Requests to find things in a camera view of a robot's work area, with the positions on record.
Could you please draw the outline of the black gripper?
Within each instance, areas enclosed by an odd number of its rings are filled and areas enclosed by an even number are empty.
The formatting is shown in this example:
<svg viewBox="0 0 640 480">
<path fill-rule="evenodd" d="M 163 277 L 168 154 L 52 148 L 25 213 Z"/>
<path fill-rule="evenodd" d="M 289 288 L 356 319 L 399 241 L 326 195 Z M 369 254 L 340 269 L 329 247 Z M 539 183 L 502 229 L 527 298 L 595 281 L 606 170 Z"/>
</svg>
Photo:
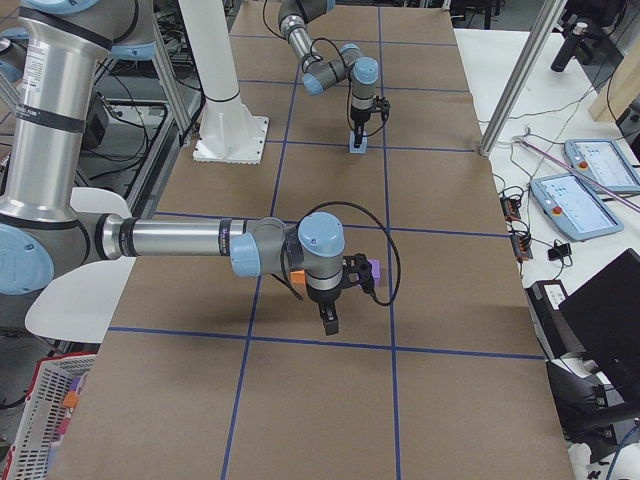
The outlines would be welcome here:
<svg viewBox="0 0 640 480">
<path fill-rule="evenodd" d="M 371 115 L 372 107 L 366 107 L 364 109 L 356 108 L 353 105 L 349 107 L 349 117 L 354 122 L 354 148 L 366 148 L 366 122 L 371 119 Z"/>
</svg>

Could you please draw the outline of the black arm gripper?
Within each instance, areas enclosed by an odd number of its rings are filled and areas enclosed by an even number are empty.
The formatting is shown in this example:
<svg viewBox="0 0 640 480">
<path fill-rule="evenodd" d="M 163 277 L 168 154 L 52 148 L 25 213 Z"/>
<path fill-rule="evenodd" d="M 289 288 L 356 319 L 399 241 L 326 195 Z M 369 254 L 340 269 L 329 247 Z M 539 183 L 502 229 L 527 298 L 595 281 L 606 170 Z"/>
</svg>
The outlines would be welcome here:
<svg viewBox="0 0 640 480">
<path fill-rule="evenodd" d="M 342 290 L 343 288 L 341 286 L 335 286 L 328 290 L 320 290 L 309 284 L 306 285 L 307 296 L 317 305 L 327 309 L 335 307 L 335 303 L 341 296 Z"/>
</svg>

